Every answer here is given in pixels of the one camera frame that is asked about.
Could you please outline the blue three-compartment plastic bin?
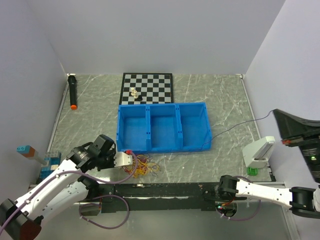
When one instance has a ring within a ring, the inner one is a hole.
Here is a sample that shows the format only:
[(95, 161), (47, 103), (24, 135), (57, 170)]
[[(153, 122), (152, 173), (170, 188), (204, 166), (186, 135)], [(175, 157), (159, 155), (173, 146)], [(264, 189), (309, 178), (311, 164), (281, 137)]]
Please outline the blue three-compartment plastic bin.
[(204, 102), (119, 105), (119, 152), (162, 154), (208, 151), (212, 131)]

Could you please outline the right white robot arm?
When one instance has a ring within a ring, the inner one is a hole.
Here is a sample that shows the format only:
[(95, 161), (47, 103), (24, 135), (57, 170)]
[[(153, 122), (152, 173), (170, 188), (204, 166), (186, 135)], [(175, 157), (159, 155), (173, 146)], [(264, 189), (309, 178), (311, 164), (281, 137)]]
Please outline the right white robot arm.
[[(274, 109), (272, 112), (282, 144), (299, 148), (313, 180), (318, 184), (320, 182), (320, 122), (301, 118), (280, 109)], [(310, 219), (320, 217), (319, 187), (277, 187), (223, 175), (217, 192), (226, 200), (257, 199), (279, 205), (299, 217)]]

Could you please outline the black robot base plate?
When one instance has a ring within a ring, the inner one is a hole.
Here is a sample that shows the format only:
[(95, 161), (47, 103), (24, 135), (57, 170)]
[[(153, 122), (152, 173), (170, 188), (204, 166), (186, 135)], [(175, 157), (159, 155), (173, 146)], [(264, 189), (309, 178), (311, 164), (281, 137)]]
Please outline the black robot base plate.
[(100, 184), (81, 203), (98, 204), (102, 213), (118, 211), (215, 211), (216, 204), (245, 200), (219, 191), (218, 182)]

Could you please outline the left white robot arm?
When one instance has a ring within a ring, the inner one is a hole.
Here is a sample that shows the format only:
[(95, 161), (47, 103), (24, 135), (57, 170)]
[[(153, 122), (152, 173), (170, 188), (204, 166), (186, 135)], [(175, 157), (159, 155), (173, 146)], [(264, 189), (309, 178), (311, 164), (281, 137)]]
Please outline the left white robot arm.
[(84, 199), (95, 200), (101, 181), (87, 171), (115, 167), (115, 155), (115, 142), (105, 135), (73, 148), (58, 168), (35, 188), (0, 205), (1, 232), (14, 240), (33, 240), (48, 214)]

